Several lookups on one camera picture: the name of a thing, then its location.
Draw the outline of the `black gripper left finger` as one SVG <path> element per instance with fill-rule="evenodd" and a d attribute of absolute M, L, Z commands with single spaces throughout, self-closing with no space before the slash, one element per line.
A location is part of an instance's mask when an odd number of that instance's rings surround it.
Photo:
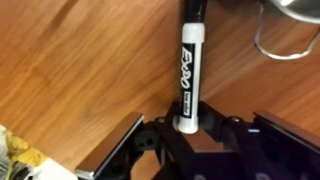
<path fill-rule="evenodd" d="M 160 170 L 153 180 L 193 180 L 195 153 L 173 124 L 179 103 L 165 116 L 144 123 L 128 114 L 76 167 L 77 180 L 131 180 L 131 170 L 146 151 L 154 151 Z"/>

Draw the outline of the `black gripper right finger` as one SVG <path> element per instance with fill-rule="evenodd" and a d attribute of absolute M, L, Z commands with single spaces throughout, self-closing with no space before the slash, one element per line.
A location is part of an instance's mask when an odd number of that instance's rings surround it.
<path fill-rule="evenodd" d="M 200 127 L 221 151 L 200 156 L 208 180 L 320 180 L 320 139 L 272 113 L 251 122 L 199 104 Z"/>

